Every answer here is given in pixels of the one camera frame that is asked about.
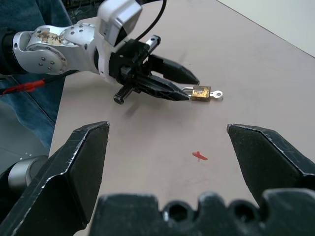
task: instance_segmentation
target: small key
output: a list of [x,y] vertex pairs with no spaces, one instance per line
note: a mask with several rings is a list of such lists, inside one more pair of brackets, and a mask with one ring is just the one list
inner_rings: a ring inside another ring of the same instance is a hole
[[215,99],[223,98],[223,93],[219,90],[211,92],[211,87],[209,86],[194,86],[194,87],[185,87],[182,89],[183,92],[187,93],[192,101],[202,101],[208,102],[210,98]]

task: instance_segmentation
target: circular hole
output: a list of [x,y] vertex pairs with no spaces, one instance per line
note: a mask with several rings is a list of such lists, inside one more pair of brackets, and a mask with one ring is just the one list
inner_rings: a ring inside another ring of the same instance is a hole
[[236,217],[244,223],[249,223],[255,220],[255,214],[253,212],[253,209],[251,209],[247,205],[244,204],[237,205],[234,209],[234,212]]
[[181,222],[187,219],[188,211],[182,205],[173,205],[169,209],[169,218],[176,222]]

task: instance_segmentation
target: padlock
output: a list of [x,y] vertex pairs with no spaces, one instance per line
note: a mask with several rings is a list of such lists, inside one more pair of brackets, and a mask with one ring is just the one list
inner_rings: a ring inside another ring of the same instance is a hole
[[185,87],[182,89],[183,92],[187,93],[192,101],[202,101],[208,102],[210,98],[215,99],[223,98],[223,93],[219,90],[211,92],[211,87],[209,86],[194,86],[194,87]]

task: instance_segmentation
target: blue jeans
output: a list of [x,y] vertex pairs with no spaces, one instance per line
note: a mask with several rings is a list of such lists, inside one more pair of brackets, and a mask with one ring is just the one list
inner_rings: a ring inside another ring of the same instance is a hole
[[[1,0],[0,8],[0,27],[16,31],[33,31],[42,25],[66,27],[72,24],[61,0]],[[38,74],[14,75],[0,81],[0,88],[47,77]],[[64,78],[37,88],[34,92],[13,93],[0,98],[47,149],[50,148],[54,133],[63,84]]]

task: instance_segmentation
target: gray table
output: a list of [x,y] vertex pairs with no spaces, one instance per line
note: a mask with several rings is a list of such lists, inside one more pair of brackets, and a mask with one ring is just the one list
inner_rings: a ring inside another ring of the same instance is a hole
[[[160,6],[144,6],[131,37]],[[162,38],[156,55],[182,63],[201,85],[223,91],[224,100],[170,102],[133,93],[118,105],[113,96],[120,85],[88,72],[67,77],[50,153],[75,128],[110,121],[100,194],[153,193],[160,208],[172,199],[196,207],[205,191],[219,192],[227,203],[253,201],[226,133],[229,123],[275,129],[315,160],[314,58],[215,0],[168,1],[151,34]],[[198,162],[196,151],[208,160]]]

